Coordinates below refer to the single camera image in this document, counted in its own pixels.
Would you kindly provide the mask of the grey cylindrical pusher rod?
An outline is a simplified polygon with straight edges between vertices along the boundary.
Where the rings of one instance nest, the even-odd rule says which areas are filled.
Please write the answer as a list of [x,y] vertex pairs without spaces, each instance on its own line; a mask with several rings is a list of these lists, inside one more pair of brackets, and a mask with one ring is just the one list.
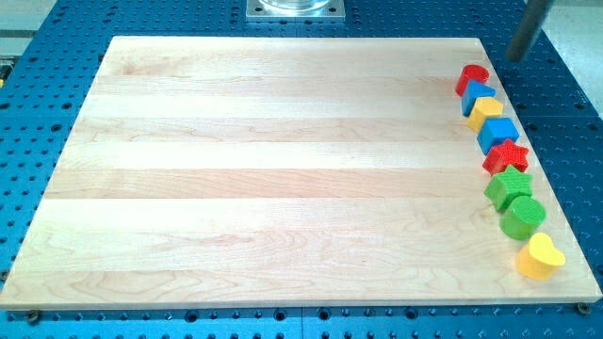
[[554,0],[528,0],[522,18],[505,52],[511,62],[521,62],[536,42]]

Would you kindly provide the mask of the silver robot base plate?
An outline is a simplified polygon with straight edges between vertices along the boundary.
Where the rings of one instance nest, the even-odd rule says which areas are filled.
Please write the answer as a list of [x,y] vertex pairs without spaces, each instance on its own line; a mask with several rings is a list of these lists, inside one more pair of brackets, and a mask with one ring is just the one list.
[[246,21],[262,22],[343,22],[344,0],[247,0]]

